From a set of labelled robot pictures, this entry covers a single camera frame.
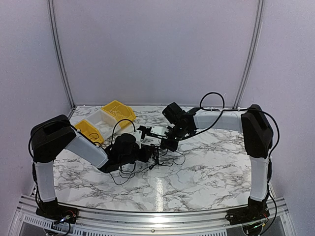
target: yellow tray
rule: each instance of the yellow tray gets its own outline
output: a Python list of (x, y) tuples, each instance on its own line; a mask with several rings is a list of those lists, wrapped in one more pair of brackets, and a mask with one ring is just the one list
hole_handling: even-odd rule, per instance
[[(131, 121), (134, 121), (134, 119), (136, 119), (136, 115), (134, 114), (131, 107), (126, 106), (117, 100), (114, 100), (111, 103), (108, 103), (106, 106), (102, 107), (101, 109), (104, 112), (113, 116), (117, 121), (120, 121), (122, 119), (129, 119)], [(121, 128), (125, 128), (129, 124), (130, 122), (127, 120), (119, 123)]]
[(81, 133), (84, 134), (92, 142), (99, 142), (100, 144), (102, 144), (105, 141), (99, 130), (85, 119), (76, 123), (74, 127), (80, 129)]

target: black cable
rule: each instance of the black cable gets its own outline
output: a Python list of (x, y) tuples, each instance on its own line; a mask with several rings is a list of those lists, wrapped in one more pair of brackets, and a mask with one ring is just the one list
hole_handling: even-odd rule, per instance
[(207, 93), (206, 95), (204, 95), (204, 96), (202, 97), (202, 99), (200, 100), (199, 108), (202, 109), (202, 110), (204, 110), (204, 111), (212, 111), (212, 109), (206, 109), (206, 108), (203, 108), (203, 107), (202, 107), (202, 102), (203, 102), (203, 100), (204, 100), (207, 96), (209, 96), (209, 95), (211, 95), (211, 94), (216, 94), (216, 95), (218, 95), (218, 96), (221, 98), (221, 100), (222, 100), (222, 109), (224, 109), (224, 108), (225, 108), (225, 100), (224, 100), (224, 97), (223, 97), (220, 93), (218, 93), (218, 92), (209, 92), (209, 93)]
[(129, 119), (121, 119), (120, 121), (118, 121), (118, 122), (115, 124), (115, 126), (114, 126), (114, 128), (113, 128), (111, 144), (113, 144), (113, 138), (114, 138), (114, 133), (115, 133), (116, 126), (117, 126), (120, 122), (122, 122), (122, 121), (124, 121), (124, 120), (129, 121), (129, 122), (133, 125), (133, 131), (136, 132), (136, 126), (134, 126), (134, 123), (133, 123), (131, 120), (129, 120)]
[(70, 233), (70, 231), (71, 231), (71, 224), (70, 224), (70, 222), (67, 221), (67, 220), (65, 220), (65, 222), (68, 223), (68, 225), (69, 225), (68, 231), (67, 231), (67, 233), (65, 233), (65, 234), (63, 234), (63, 235), (58, 235), (58, 236), (67, 236), (67, 235)]
[(38, 190), (38, 184), (37, 184), (37, 182), (36, 182), (35, 184), (36, 184), (35, 202), (36, 202), (38, 208), (39, 208), (42, 212), (45, 212), (45, 211), (43, 210), (43, 208), (41, 207), (40, 202), (38, 201), (38, 199), (39, 199), (40, 201), (41, 201), (41, 199), (40, 199), (40, 195), (39, 195), (39, 190)]
[(183, 138), (181, 138), (181, 139), (179, 139), (179, 140), (177, 140), (177, 141), (183, 141), (183, 140), (186, 140), (186, 139), (190, 139), (190, 138), (192, 138), (192, 137), (194, 137), (194, 136), (197, 136), (197, 135), (199, 135), (199, 134), (202, 134), (202, 133), (208, 131), (209, 129), (211, 129), (213, 126), (216, 125), (216, 123), (219, 121), (219, 119), (220, 119), (221, 116), (223, 115), (223, 112), (224, 112), (224, 111), (225, 111), (225, 110), (222, 110), (222, 111), (220, 112), (218, 118), (217, 118), (217, 119), (212, 123), (212, 125), (210, 125), (208, 128), (206, 128), (206, 129), (204, 129), (204, 130), (202, 130), (202, 131), (200, 131), (200, 132), (198, 132), (198, 133), (195, 133), (195, 134), (193, 134), (193, 135), (189, 135), (189, 136), (183, 137)]
[(273, 201), (273, 203), (274, 203), (274, 205), (275, 205), (275, 209), (276, 209), (276, 211), (275, 211), (275, 217), (272, 219), (270, 225), (269, 225), (269, 226), (265, 229), (265, 231), (262, 232), (260, 235), (263, 235), (264, 233), (267, 232), (268, 229), (270, 229), (270, 227), (272, 226), (272, 224), (275, 222), (276, 217), (277, 217), (277, 213), (278, 213), (278, 207), (277, 207), (277, 204), (276, 204), (275, 199), (274, 199), (274, 198), (271, 196), (271, 194), (270, 194), (269, 185), (268, 185), (268, 194), (269, 194), (269, 197), (271, 198), (271, 200)]
[(124, 183), (127, 183), (127, 181), (132, 178), (132, 177), (128, 178), (128, 179), (127, 179), (125, 182), (123, 182), (123, 183), (116, 183), (116, 181), (115, 181), (114, 177), (112, 176), (112, 174), (111, 174), (111, 173), (109, 173), (109, 174), (110, 174), (110, 176), (112, 177), (114, 183), (115, 183), (116, 185), (118, 185), (118, 186), (119, 186), (119, 185), (123, 185)]
[(152, 165), (147, 166), (146, 168), (144, 168), (144, 169), (142, 169), (142, 170), (140, 170), (140, 171), (135, 171), (134, 173), (141, 173), (141, 172), (143, 172), (144, 170), (146, 170), (146, 169), (150, 168), (151, 166), (152, 166)]
[(131, 179), (131, 178), (133, 178), (135, 175), (136, 175), (135, 173), (131, 173), (128, 177), (124, 177), (124, 176), (122, 176), (122, 172), (119, 171), (119, 176), (120, 176), (121, 178), (127, 178), (128, 180)]
[(129, 172), (123, 171), (122, 166), (120, 166), (120, 172), (123, 173), (123, 174), (125, 174), (125, 175), (126, 175), (126, 174), (131, 174), (131, 173), (133, 173), (135, 169), (136, 169), (136, 162), (133, 163), (133, 170), (132, 170), (132, 171), (129, 171)]
[(182, 166), (182, 165), (185, 163), (185, 161), (186, 161), (186, 156), (185, 156), (185, 154), (180, 153), (179, 151), (175, 151), (175, 152), (177, 152), (177, 153), (179, 153), (180, 155), (184, 156), (184, 161), (182, 162), (182, 164), (178, 164), (178, 163), (175, 162), (175, 160), (173, 160), (173, 163), (174, 163), (175, 165)]

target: white wall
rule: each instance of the white wall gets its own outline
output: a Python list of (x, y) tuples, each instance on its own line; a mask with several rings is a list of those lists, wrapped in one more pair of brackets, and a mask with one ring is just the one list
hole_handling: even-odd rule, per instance
[(0, 1), (0, 234), (33, 184), (28, 154), (36, 124), (70, 111), (46, 1)]
[(196, 105), (215, 90), (233, 105), (256, 0), (55, 2), (77, 104)]
[(272, 185), (298, 236), (315, 232), (315, 2), (267, 0), (242, 105), (258, 103), (281, 130)]

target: marble tabletop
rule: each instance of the marble tabletop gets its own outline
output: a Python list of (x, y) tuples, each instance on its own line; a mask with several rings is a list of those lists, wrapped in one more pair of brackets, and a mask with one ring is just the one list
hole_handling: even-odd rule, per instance
[[(70, 121), (75, 124), (99, 108), (79, 106)], [(136, 127), (169, 125), (161, 113), (162, 106), (131, 108), (137, 116)], [(131, 126), (123, 130), (131, 131)], [(149, 137), (144, 142), (158, 144), (158, 139)], [(121, 186), (109, 174), (63, 150), (54, 163), (56, 194), (64, 203), (126, 211), (179, 212), (243, 205), (251, 189), (251, 164), (243, 142), (241, 133), (209, 130), (180, 142), (178, 152), (163, 156), (161, 162), (168, 166), (149, 170), (146, 167), (150, 163), (137, 162), (138, 173)], [(112, 175), (116, 183), (126, 181), (118, 171)]]

